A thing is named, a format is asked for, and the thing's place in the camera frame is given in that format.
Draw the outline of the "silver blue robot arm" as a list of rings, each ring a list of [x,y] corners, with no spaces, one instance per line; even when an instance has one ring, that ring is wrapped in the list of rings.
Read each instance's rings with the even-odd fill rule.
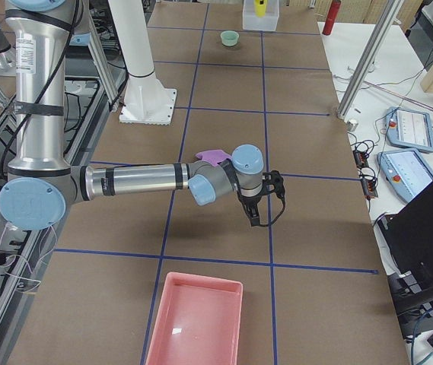
[[[265,193],[263,156],[244,144],[212,162],[94,169],[72,167],[64,157],[65,54],[88,23],[81,1],[8,1],[5,16],[16,35],[17,153],[0,191],[2,217],[23,230],[42,230],[69,205],[97,196],[188,189],[199,205],[235,192],[252,226],[259,225]]]

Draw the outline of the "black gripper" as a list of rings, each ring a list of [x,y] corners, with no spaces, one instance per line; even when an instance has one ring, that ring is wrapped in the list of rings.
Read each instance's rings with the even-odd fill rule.
[[[242,205],[245,215],[249,219],[251,227],[259,226],[259,209],[258,204],[260,202],[259,196],[246,197],[243,195],[238,196],[238,200]]]

